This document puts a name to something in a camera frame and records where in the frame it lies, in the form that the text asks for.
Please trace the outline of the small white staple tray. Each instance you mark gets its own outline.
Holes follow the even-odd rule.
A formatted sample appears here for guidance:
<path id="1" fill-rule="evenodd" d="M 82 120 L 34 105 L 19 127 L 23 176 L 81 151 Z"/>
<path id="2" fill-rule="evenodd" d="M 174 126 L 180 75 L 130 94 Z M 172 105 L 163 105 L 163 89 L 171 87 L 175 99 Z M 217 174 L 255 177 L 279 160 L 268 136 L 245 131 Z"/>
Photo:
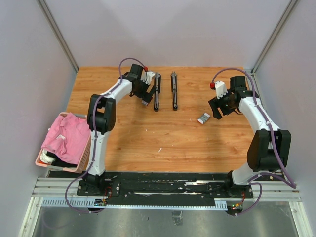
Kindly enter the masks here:
<path id="1" fill-rule="evenodd" d="M 211 117 L 210 114 L 203 113 L 197 121 L 201 124 L 205 124 L 210 119 L 210 117 Z"/>

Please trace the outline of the black stapler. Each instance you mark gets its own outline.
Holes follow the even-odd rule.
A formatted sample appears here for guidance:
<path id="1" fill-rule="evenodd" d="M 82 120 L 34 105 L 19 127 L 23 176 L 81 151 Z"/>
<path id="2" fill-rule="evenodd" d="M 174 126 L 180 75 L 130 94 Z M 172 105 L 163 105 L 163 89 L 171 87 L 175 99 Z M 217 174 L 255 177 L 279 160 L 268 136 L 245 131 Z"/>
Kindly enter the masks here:
<path id="1" fill-rule="evenodd" d="M 172 91 L 172 107 L 176 111 L 178 109 L 177 102 L 177 74 L 173 71 L 171 73 L 171 91 Z"/>
<path id="2" fill-rule="evenodd" d="M 160 73 L 155 74 L 155 93 L 154 93 L 154 111 L 159 111 L 159 95 L 161 87 L 161 75 Z"/>

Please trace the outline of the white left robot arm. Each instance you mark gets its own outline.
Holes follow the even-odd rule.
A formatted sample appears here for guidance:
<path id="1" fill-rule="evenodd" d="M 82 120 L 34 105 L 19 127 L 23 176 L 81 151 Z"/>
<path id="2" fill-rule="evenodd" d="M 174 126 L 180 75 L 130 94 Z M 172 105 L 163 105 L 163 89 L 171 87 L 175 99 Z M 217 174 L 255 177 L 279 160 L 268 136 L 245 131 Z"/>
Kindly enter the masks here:
<path id="1" fill-rule="evenodd" d="M 91 132 L 91 148 L 85 181 L 90 181 L 88 189 L 94 195 L 101 195 L 106 183 L 100 180 L 105 173 L 106 145 L 111 131 L 116 124 L 116 105 L 125 96 L 136 96 L 144 104 L 152 100 L 155 88 L 148 91 L 155 73 L 144 66 L 132 64 L 130 71 L 120 74 L 117 82 L 101 94 L 90 97 L 87 124 Z"/>

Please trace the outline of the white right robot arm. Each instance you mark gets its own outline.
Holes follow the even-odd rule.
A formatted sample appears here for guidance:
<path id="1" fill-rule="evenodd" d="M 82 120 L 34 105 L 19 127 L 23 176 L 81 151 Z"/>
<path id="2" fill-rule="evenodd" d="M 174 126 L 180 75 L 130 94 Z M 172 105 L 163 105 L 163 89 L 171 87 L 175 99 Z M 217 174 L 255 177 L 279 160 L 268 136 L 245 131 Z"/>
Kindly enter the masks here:
<path id="1" fill-rule="evenodd" d="M 244 76 L 230 78 L 230 87 L 222 81 L 211 82 L 210 88 L 216 96 L 209 100 L 213 116 L 221 119 L 233 112 L 242 113 L 253 133 L 246 156 L 246 163 L 230 172 L 231 181 L 224 184 L 224 193 L 231 198 L 241 192 L 241 185 L 271 175 L 274 171 L 285 171 L 291 144 L 291 134 L 276 125 L 262 107 L 259 95 L 246 86 Z"/>

